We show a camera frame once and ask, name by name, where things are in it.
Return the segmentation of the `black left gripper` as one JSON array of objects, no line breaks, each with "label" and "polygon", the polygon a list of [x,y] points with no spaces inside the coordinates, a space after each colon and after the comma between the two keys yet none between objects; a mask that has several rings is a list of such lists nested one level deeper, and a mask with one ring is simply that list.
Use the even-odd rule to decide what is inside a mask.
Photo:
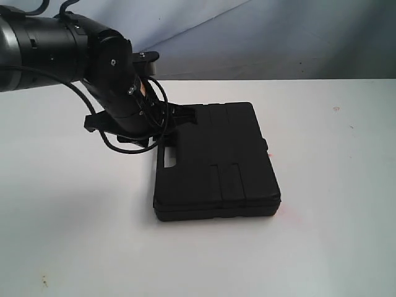
[{"label": "black left gripper", "polygon": [[127,40],[106,40],[92,52],[86,71],[86,88],[103,108],[85,117],[84,128],[102,131],[121,141],[148,145],[151,137],[174,124],[197,123],[197,111],[187,105],[160,101],[151,87],[152,78],[138,76],[131,63],[132,46]]}]

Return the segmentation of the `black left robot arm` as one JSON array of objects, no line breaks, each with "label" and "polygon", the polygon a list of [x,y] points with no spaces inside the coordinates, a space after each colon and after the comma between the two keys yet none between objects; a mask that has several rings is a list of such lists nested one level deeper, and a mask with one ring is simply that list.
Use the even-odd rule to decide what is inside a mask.
[{"label": "black left robot arm", "polygon": [[156,51],[135,53],[117,30],[61,5],[54,17],[48,6],[31,12],[1,7],[1,91],[81,82],[102,106],[85,118],[89,132],[107,132],[120,142],[148,147],[151,137],[196,123],[194,108],[158,97]]}]

